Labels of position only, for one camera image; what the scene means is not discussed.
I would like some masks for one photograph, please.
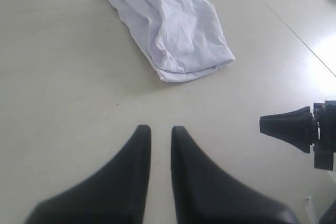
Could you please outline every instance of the black plastic part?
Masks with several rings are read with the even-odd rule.
[[[293,112],[267,115],[260,118],[260,132],[283,140],[305,153],[317,140],[317,125],[314,124],[310,107]]]
[[[26,224],[141,224],[151,160],[151,130],[139,125],[121,151],[74,188],[39,204]]]
[[[181,126],[172,132],[171,172],[178,224],[298,223],[286,206],[221,170]]]

